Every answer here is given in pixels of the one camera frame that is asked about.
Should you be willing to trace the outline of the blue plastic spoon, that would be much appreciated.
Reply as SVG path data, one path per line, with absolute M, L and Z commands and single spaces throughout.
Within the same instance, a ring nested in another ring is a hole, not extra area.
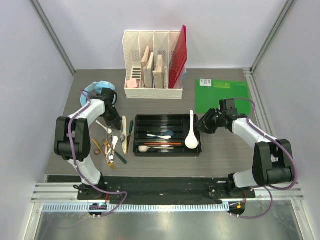
M 166 132 L 164 132 L 162 134 L 157 135 L 158 138 L 162 138 L 162 139 L 163 138 L 168 139 L 168 138 L 171 138 L 173 136 L 174 136 L 174 132 L 171 131 L 171 130 L 168 130 L 168 131 L 166 131 Z

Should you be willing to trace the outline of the black cutlery tray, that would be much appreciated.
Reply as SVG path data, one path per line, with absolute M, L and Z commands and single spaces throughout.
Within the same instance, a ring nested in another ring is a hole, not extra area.
M 136 157 L 198 157 L 202 152 L 201 135 L 193 128 L 197 147 L 190 149 L 185 140 L 189 134 L 189 114 L 137 115 L 133 132 Z

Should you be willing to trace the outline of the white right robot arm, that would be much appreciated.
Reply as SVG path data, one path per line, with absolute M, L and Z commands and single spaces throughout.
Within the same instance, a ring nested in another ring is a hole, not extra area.
M 298 180 L 291 143 L 277 139 L 257 127 L 249 115 L 239 113 L 236 99 L 222 99 L 219 108 L 210 108 L 195 123 L 198 131 L 214 134 L 225 128 L 242 138 L 253 149 L 252 167 L 249 170 L 228 175 L 226 193 L 233 198 L 251 187 L 270 187 L 281 190 L 279 184 L 287 183 L 284 190 L 293 188 Z

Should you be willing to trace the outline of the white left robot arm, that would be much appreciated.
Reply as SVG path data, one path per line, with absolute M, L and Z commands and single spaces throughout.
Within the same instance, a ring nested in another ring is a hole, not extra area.
M 81 108 L 69 116 L 56 120 L 54 152 L 68 161 L 81 178 L 81 186 L 89 189 L 93 198 L 100 200 L 107 192 L 102 173 L 96 168 L 90 156 L 90 125 L 97 118 L 103 118 L 107 127 L 120 130 L 122 118 L 116 110 L 118 95 L 111 87 L 97 88 L 90 96 L 87 88 L 80 97 Z

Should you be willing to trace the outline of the light blue headphones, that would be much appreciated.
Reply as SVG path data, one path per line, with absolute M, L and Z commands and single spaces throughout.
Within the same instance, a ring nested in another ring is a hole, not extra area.
M 107 81 L 96 81 L 91 83 L 89 86 L 87 86 L 84 90 L 81 90 L 81 96 L 80 96 L 80 104 L 82 107 L 84 107 L 88 99 L 93 99 L 97 95 L 102 94 L 102 90 L 106 89 L 111 89 L 114 92 L 116 91 L 116 87 Z

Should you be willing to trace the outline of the small white ceramic spoon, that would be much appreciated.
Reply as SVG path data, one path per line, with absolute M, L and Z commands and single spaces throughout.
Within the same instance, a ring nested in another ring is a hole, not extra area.
M 148 147 L 147 147 L 146 145 L 140 145 L 140 146 L 138 147 L 138 151 L 139 151 L 140 153 L 147 153 L 147 150 L 148 150 Z

